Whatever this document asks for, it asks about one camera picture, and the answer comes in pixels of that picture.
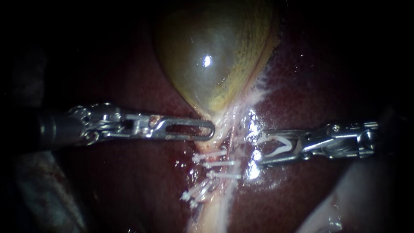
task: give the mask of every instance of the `metal instrument jaw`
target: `metal instrument jaw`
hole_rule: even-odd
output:
[[[210,121],[127,111],[110,103],[76,106],[68,115],[85,126],[85,142],[110,139],[160,139],[206,141],[214,135]]]
[[[378,123],[328,124],[315,131],[274,130],[266,131],[266,137],[277,135],[292,142],[292,149],[272,157],[262,156],[258,165],[308,160],[312,156],[328,159],[344,157],[369,157],[378,142]]]

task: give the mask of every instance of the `dark background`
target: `dark background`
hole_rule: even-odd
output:
[[[411,69],[412,60],[409,14],[407,6],[398,3],[368,1],[305,1],[287,0],[284,9],[298,11],[309,27],[317,28],[338,56],[347,63],[356,83],[364,88],[370,99],[361,99],[367,106],[378,108],[392,106],[412,122]],[[12,70],[15,59],[28,48],[42,48],[48,57],[48,67],[68,72],[82,60],[113,40],[115,35],[127,35],[133,19],[150,12],[148,8],[162,6],[162,2],[149,5],[123,6],[7,6],[2,20],[2,101],[7,107],[16,101],[10,95]],[[407,127],[406,135],[411,133]],[[404,144],[407,156],[408,145]],[[30,231],[33,227],[30,213],[21,205],[18,192],[12,182],[13,166],[5,160],[1,176],[0,201],[6,203],[1,221],[3,226],[15,226],[17,231]],[[399,165],[399,180],[406,187],[411,176],[408,165]],[[409,207],[399,197],[396,205]]]

